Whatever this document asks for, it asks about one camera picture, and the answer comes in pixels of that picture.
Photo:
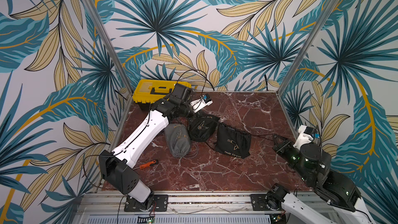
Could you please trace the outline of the black hair dryer bag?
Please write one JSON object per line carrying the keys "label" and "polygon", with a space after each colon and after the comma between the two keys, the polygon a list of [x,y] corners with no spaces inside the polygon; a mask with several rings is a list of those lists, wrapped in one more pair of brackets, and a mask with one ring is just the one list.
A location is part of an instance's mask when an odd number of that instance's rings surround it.
{"label": "black hair dryer bag", "polygon": [[206,143],[214,134],[220,118],[214,115],[198,112],[188,120],[188,135],[191,140]]}

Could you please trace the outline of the grey fabric drawstring pouch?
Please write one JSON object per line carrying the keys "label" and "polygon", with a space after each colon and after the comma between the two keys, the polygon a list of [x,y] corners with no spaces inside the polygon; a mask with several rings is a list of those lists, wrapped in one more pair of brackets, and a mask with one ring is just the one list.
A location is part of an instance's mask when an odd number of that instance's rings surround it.
{"label": "grey fabric drawstring pouch", "polygon": [[174,158],[182,158],[191,151],[192,141],[186,127],[180,123],[170,123],[164,129],[168,148]]}

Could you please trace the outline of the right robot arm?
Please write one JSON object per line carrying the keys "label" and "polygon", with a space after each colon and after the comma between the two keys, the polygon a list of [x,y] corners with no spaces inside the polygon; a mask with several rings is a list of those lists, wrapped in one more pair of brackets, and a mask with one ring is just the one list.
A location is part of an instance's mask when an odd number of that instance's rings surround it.
{"label": "right robot arm", "polygon": [[[364,199],[355,183],[344,174],[330,168],[331,155],[314,142],[299,148],[279,135],[273,135],[273,150],[294,170],[306,186],[312,188],[328,206],[339,213],[347,224],[373,224]],[[290,213],[306,224],[331,224],[312,207],[280,184],[275,184],[266,194],[266,208]]]}

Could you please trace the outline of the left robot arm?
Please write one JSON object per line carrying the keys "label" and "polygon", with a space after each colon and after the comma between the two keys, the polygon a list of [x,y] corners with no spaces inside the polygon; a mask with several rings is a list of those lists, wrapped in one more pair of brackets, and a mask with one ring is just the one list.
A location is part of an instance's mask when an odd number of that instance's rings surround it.
{"label": "left robot arm", "polygon": [[149,209],[154,193],[140,179],[134,167],[152,140],[175,118],[191,117],[212,104],[204,94],[189,102],[192,89],[176,83],[174,89],[155,101],[139,127],[111,152],[103,151],[98,157],[102,179],[110,183],[128,199],[136,201],[141,209]]}

